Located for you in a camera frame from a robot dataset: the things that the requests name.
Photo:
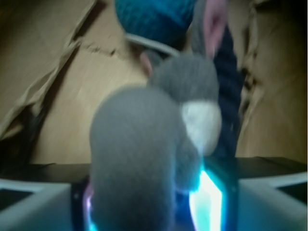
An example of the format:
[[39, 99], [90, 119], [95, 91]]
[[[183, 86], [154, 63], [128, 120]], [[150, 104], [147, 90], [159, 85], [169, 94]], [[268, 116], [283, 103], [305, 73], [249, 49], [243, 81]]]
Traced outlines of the gripper left finger pad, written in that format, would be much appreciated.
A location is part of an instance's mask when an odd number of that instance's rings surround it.
[[0, 180], [2, 231], [92, 231], [91, 191], [81, 182]]

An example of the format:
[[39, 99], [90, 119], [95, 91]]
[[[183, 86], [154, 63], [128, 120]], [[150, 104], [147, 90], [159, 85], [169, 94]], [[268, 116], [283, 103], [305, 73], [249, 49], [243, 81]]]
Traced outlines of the gripper right finger pad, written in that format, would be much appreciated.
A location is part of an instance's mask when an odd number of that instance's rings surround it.
[[189, 207], [197, 231], [305, 231], [308, 166], [284, 157], [206, 157]]

